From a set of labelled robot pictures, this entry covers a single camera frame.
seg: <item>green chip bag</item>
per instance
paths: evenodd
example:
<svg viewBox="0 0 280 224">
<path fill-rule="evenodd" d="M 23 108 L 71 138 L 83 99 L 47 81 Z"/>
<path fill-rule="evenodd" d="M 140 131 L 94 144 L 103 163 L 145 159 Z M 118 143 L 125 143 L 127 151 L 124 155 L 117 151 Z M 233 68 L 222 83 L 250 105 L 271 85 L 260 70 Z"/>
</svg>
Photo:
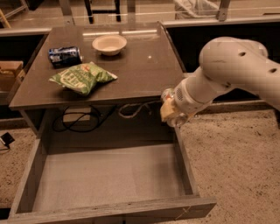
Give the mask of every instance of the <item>green chip bag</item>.
<svg viewBox="0 0 280 224">
<path fill-rule="evenodd" d="M 70 88 L 80 95 L 88 95 L 97 82 L 116 80 L 117 76 L 102 69 L 95 63 L 79 64 L 52 76 L 49 81 L 54 81 L 63 87 Z"/>
</svg>

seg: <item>blue can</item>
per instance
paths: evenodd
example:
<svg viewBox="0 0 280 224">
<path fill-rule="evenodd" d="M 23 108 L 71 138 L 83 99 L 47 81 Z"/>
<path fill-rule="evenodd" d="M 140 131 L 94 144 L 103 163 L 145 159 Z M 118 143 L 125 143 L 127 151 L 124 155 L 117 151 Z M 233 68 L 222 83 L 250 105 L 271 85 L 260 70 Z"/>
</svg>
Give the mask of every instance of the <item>blue can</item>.
<svg viewBox="0 0 280 224">
<path fill-rule="evenodd" d="M 74 66 L 82 62 L 80 49 L 77 46 L 49 49 L 49 60 L 54 67 Z"/>
</svg>

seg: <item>cardboard box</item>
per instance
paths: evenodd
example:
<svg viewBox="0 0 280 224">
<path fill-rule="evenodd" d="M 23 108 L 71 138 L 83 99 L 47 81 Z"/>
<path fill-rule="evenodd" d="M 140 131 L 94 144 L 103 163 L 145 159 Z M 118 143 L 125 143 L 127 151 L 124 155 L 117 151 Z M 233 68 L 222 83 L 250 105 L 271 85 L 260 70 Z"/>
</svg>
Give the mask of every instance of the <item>cardboard box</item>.
<svg viewBox="0 0 280 224">
<path fill-rule="evenodd" d="M 0 61 L 0 92 L 9 92 L 23 69 L 23 61 Z"/>
</svg>

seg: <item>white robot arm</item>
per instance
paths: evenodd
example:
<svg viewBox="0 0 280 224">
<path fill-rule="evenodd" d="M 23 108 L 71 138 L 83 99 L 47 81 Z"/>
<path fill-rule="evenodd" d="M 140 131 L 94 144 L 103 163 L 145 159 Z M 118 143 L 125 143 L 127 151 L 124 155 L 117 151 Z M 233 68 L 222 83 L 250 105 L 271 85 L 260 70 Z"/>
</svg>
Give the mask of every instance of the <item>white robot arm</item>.
<svg viewBox="0 0 280 224">
<path fill-rule="evenodd" d="M 195 115 L 234 88 L 257 95 L 280 110 L 280 65 L 268 59 L 261 43 L 215 38 L 202 48 L 199 67 L 175 87 L 173 97 L 162 96 L 162 120 L 179 126 L 183 117 Z"/>
</svg>

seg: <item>table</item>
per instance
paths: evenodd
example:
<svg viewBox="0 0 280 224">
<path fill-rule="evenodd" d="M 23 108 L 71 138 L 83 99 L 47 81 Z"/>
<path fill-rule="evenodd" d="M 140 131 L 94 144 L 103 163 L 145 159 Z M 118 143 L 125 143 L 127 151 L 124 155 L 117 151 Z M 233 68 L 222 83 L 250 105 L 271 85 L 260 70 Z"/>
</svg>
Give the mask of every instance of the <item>table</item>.
<svg viewBox="0 0 280 224">
<path fill-rule="evenodd" d="M 106 33 L 120 33 L 128 40 L 125 49 L 114 57 L 100 55 L 91 46 L 96 37 Z M 78 46 L 83 62 L 93 61 L 118 79 L 94 89 L 88 97 L 51 83 L 49 78 L 63 68 L 53 68 L 48 49 L 62 46 Z M 160 24 L 53 28 L 10 107 L 20 110 L 37 133 L 44 109 L 159 100 L 165 89 L 174 88 L 182 78 L 180 64 Z"/>
</svg>

